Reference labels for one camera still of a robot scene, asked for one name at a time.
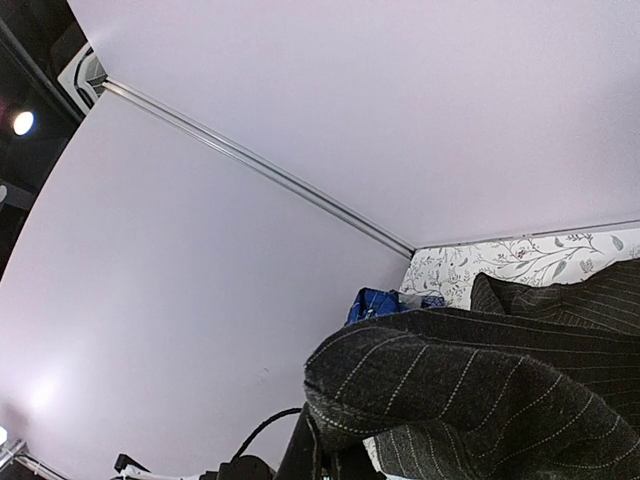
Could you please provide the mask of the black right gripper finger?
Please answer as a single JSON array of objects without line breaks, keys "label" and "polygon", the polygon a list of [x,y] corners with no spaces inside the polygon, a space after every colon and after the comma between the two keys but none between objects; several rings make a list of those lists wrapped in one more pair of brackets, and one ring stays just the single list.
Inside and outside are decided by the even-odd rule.
[{"label": "black right gripper finger", "polygon": [[303,407],[282,459],[283,480],[323,478],[323,453],[309,408]]}]

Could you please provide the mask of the black pinstriped long sleeve shirt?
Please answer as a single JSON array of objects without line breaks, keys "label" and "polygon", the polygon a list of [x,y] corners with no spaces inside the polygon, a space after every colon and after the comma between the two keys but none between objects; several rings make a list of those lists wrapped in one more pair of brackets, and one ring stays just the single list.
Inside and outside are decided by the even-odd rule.
[{"label": "black pinstriped long sleeve shirt", "polygon": [[342,328],[304,389],[324,447],[373,439],[387,474],[635,479],[639,263],[548,287],[480,274],[469,309]]}]

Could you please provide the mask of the blue plaid folded shirt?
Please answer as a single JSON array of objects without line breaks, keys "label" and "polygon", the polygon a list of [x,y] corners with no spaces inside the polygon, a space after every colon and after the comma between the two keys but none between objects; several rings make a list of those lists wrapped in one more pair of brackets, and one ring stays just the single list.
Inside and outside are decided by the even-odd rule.
[{"label": "blue plaid folded shirt", "polygon": [[395,291],[382,291],[362,288],[347,314],[346,324],[351,325],[363,320],[387,316],[401,311],[398,294]]}]

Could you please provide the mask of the dark blue checked folded shirt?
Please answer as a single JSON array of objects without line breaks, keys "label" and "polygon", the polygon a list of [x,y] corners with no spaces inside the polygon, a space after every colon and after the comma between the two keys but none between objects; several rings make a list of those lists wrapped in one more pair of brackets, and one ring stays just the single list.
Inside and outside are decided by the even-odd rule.
[{"label": "dark blue checked folded shirt", "polygon": [[446,300],[438,295],[410,295],[400,293],[398,299],[399,304],[405,310],[444,308],[447,306]]}]

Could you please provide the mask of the floral white tablecloth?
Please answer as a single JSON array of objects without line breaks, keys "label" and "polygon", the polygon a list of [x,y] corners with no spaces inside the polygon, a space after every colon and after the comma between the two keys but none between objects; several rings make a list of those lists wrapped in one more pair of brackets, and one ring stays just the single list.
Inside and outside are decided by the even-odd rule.
[{"label": "floral white tablecloth", "polygon": [[638,256],[637,228],[424,248],[414,254],[400,291],[438,295],[467,309],[479,273],[537,287],[570,284]]}]

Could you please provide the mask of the round ceiling lamp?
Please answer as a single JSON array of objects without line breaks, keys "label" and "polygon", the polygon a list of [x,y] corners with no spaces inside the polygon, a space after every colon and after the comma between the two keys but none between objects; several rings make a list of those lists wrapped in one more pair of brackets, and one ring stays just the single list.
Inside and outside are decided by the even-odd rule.
[{"label": "round ceiling lamp", "polygon": [[11,116],[11,127],[16,136],[29,134],[34,128],[36,117],[32,111],[18,111]]}]

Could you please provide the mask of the white ceiling vent panel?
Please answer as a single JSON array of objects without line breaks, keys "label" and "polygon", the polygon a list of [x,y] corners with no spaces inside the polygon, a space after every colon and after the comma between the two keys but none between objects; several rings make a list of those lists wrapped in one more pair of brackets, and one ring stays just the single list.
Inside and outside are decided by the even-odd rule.
[{"label": "white ceiling vent panel", "polygon": [[87,114],[105,91],[108,75],[93,47],[86,43],[57,76],[59,85]]}]

